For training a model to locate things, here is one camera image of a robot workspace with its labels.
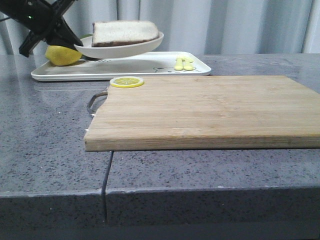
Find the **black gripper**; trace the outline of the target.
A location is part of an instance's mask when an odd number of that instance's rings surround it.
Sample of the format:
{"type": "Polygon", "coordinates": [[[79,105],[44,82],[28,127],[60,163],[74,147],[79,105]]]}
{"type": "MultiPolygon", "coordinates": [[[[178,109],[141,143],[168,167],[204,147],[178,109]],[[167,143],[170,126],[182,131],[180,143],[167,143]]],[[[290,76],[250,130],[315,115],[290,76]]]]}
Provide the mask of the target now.
{"type": "Polygon", "coordinates": [[[76,50],[83,42],[74,34],[63,18],[73,4],[71,0],[2,0],[0,11],[30,30],[19,47],[19,53],[29,57],[30,52],[46,38],[50,46],[76,50]]]}

